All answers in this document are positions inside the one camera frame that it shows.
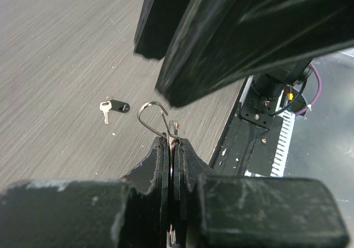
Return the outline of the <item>silver key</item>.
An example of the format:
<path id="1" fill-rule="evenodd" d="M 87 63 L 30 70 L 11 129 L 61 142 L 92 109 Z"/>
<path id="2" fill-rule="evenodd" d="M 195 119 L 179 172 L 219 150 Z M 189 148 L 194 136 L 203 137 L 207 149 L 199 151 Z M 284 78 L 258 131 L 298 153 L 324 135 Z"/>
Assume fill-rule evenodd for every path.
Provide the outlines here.
<path id="1" fill-rule="evenodd" d="M 111 101 L 104 101 L 100 103 L 100 110 L 104 115 L 104 121 L 106 125 L 109 124 L 109 112 L 111 108 L 112 108 Z"/>

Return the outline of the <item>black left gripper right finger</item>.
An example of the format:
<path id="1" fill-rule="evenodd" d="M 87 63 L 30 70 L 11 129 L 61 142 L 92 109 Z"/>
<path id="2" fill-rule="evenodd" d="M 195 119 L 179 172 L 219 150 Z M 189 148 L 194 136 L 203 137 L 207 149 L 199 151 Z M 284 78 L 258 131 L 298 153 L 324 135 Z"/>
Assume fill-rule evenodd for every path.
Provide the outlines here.
<path id="1" fill-rule="evenodd" d="M 219 175 L 188 139 L 175 147 L 180 174 L 181 247 L 347 247 L 333 194 L 308 178 Z"/>

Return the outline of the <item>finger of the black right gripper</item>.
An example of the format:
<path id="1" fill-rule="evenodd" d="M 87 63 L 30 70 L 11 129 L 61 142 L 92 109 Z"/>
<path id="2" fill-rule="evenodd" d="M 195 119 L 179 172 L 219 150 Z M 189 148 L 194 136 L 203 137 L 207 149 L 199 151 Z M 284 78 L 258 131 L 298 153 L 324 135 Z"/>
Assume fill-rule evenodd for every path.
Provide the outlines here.
<path id="1" fill-rule="evenodd" d="M 191 0 L 156 90 L 186 106 L 246 76 L 353 46 L 353 0 Z"/>
<path id="2" fill-rule="evenodd" d="M 134 52 L 160 60 L 179 25 L 190 0 L 144 0 L 134 37 Z"/>

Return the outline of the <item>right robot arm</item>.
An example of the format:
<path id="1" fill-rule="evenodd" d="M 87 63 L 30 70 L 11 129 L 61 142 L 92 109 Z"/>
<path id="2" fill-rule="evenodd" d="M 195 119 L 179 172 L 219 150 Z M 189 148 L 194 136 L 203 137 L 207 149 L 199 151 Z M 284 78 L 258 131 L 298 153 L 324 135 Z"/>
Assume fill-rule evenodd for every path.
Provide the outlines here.
<path id="1" fill-rule="evenodd" d="M 134 45 L 163 62 L 155 88 L 183 107 L 251 75 L 298 81 L 353 46 L 353 0 L 144 0 Z"/>

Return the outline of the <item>black key tag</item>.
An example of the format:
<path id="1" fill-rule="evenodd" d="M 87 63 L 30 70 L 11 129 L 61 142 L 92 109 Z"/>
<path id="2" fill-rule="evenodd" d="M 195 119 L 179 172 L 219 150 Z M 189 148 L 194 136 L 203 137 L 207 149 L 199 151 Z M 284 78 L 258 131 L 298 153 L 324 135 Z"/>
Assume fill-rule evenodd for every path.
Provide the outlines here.
<path id="1" fill-rule="evenodd" d="M 112 105 L 111 110 L 117 111 L 121 113 L 127 113 L 130 110 L 130 105 L 126 102 L 118 101 L 118 100 L 110 100 Z"/>

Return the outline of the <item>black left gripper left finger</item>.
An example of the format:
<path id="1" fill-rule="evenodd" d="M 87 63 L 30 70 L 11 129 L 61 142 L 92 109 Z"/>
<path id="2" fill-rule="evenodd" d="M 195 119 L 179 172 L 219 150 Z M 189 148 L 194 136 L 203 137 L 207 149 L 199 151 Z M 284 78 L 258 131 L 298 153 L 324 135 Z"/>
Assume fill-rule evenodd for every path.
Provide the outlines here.
<path id="1" fill-rule="evenodd" d="M 166 247 L 167 143 L 120 179 L 20 180 L 1 191 L 2 247 Z"/>

